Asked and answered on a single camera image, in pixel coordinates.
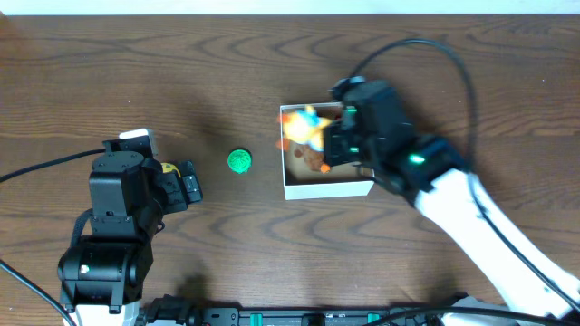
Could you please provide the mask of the brown plush toy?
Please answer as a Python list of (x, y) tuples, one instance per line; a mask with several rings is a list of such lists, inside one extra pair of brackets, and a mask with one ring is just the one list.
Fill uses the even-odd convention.
[(304, 163), (314, 172), (326, 174), (332, 169), (324, 162), (324, 153), (312, 149), (309, 145), (297, 144), (294, 155), (296, 158), (302, 158)]

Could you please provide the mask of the yellow blue duck toy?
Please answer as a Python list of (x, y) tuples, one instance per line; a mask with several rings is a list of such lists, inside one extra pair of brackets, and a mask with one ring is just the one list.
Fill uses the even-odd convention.
[(278, 148), (287, 150), (289, 143), (294, 142), (318, 152), (324, 151), (324, 129), (333, 122), (319, 116), (312, 105), (306, 105), (303, 110), (280, 113), (277, 121), (282, 128), (282, 138), (276, 143)]

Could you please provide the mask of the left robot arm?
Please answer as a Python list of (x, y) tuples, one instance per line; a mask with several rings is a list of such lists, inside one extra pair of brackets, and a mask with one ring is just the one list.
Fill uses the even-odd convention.
[(89, 188), (92, 208), (58, 264), (61, 304), (76, 325), (132, 325), (164, 216), (202, 199), (196, 170), (189, 160), (107, 151), (92, 163)]

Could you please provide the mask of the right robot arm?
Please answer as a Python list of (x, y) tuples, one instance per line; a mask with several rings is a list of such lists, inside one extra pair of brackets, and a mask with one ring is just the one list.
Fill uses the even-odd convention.
[(420, 134), (386, 81), (345, 78), (343, 108), (324, 129), (324, 160), (357, 163), (440, 227), (494, 285), (508, 308), (562, 318), (579, 310), (579, 280), (546, 257), (501, 211), (443, 137)]

